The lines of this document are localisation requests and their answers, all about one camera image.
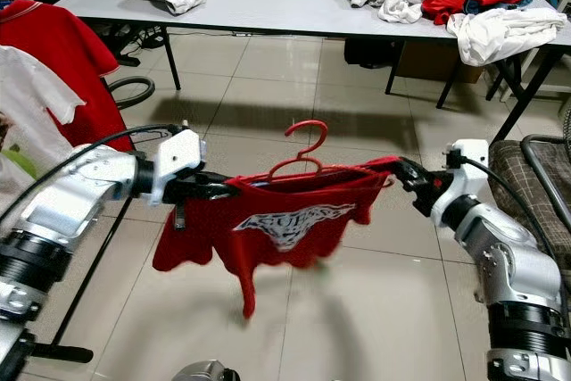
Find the red printed t-shirt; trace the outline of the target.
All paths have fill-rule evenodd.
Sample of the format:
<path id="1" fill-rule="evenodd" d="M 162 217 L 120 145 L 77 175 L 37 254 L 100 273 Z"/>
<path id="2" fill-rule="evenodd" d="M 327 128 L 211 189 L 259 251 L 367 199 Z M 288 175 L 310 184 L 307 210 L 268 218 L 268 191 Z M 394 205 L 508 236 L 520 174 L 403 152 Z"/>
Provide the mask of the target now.
<path id="1" fill-rule="evenodd" d="M 185 262 L 208 264 L 218 256 L 239 280 L 242 315 L 249 319 L 256 308 L 254 271 L 261 264 L 282 263 L 306 269 L 334 254 L 348 223 L 371 221 L 371 207 L 399 161 L 385 156 L 319 172 L 229 178 L 239 193 L 187 199 L 183 228 L 169 213 L 152 267 L 171 271 Z"/>

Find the red plastic hanger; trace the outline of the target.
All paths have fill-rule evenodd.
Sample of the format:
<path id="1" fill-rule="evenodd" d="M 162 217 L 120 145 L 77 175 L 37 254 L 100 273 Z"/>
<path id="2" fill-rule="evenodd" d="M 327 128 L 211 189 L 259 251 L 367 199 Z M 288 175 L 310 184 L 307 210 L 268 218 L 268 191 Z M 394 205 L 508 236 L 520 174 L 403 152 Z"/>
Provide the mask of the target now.
<path id="1" fill-rule="evenodd" d="M 298 128 L 317 127 L 319 129 L 319 139 L 313 145 L 299 152 L 293 158 L 278 162 L 269 170 L 255 178 L 252 186 L 261 186 L 273 192 L 332 192 L 340 189 L 367 189 L 380 188 L 394 185 L 388 176 L 380 177 L 379 170 L 371 170 L 356 165 L 325 165 L 318 158 L 309 156 L 314 150 L 319 149 L 329 136 L 329 128 L 322 120 L 302 120 L 297 121 L 285 130 L 285 136 L 291 136 Z M 301 176 L 291 176 L 286 178 L 275 178 L 275 173 L 286 165 L 294 163 L 310 163 L 315 166 L 311 174 L 301 174 Z"/>

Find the brown cardboard box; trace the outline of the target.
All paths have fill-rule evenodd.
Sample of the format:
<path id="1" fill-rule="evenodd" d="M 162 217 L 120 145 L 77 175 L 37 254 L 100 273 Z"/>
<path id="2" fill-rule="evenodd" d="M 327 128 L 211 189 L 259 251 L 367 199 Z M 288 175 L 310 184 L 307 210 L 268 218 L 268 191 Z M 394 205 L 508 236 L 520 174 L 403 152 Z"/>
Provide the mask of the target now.
<path id="1" fill-rule="evenodd" d="M 396 75 L 399 78 L 444 82 L 456 63 L 459 63 L 457 82 L 475 83 L 481 78 L 483 68 L 468 66 L 459 61 L 456 43 L 408 41 L 404 43 Z"/>

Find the black bag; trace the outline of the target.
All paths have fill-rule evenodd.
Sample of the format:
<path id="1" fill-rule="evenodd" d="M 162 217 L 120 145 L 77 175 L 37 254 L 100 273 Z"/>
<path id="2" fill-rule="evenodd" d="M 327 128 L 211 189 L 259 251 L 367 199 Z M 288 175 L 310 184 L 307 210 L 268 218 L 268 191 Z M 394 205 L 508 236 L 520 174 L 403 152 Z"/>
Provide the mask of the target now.
<path id="1" fill-rule="evenodd" d="M 343 58 L 348 64 L 358 64 L 366 70 L 392 66 L 400 58 L 399 43 L 383 39 L 347 38 Z"/>

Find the white printed t-shirt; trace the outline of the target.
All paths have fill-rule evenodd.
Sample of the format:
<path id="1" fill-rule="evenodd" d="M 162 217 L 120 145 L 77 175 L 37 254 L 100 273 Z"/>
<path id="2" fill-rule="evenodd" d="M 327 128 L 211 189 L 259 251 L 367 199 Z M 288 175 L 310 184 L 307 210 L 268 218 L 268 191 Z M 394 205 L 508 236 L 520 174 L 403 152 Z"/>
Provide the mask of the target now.
<path id="1" fill-rule="evenodd" d="M 13 141 L 29 155 L 60 161 L 72 145 L 54 124 L 54 116 L 70 124 L 75 108 L 85 101 L 40 63 L 5 63 L 0 72 L 1 112 L 13 123 Z"/>

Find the grey robot knee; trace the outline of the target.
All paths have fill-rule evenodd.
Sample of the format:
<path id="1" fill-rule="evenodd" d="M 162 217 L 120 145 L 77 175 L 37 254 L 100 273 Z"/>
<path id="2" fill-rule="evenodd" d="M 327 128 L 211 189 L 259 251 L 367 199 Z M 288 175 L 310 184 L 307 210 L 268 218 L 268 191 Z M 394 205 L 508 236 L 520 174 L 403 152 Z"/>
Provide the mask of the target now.
<path id="1" fill-rule="evenodd" d="M 184 366 L 171 381 L 241 381 L 241 377 L 219 360 L 201 360 Z"/>

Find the red polo shirt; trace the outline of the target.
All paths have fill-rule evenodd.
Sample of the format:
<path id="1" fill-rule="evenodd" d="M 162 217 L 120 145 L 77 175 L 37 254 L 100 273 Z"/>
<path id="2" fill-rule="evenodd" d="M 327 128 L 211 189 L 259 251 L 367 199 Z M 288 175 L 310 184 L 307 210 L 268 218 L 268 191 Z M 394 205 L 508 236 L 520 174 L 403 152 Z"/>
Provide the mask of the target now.
<path id="1" fill-rule="evenodd" d="M 71 145 L 126 129 L 103 82 L 120 67 L 117 56 L 77 15 L 53 4 L 15 0 L 1 7 L 0 30 L 3 46 L 34 56 L 83 101 L 69 124 L 53 119 Z"/>

